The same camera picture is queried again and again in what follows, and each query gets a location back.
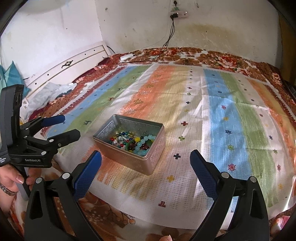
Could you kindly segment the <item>left hand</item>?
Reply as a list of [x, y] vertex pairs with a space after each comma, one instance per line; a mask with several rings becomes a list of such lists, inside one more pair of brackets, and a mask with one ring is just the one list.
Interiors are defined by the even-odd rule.
[[[41, 177], [42, 170], [38, 168], [29, 168], [28, 177], [26, 178], [26, 184], [29, 185], [32, 190], [35, 180]], [[22, 185], [24, 183], [23, 176], [12, 165], [7, 164], [1, 167], [1, 184], [11, 192], [18, 192], [16, 184]], [[4, 214], [10, 212], [11, 204], [14, 200], [14, 196], [9, 196], [3, 190], [1, 190], [1, 209]]]

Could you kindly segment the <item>right hand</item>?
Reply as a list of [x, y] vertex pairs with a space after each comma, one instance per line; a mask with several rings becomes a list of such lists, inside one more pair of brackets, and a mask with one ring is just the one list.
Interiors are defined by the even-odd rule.
[[163, 236], [162, 238], [160, 238], [159, 241], [172, 241], [172, 238], [170, 235], [166, 235], [166, 236]]

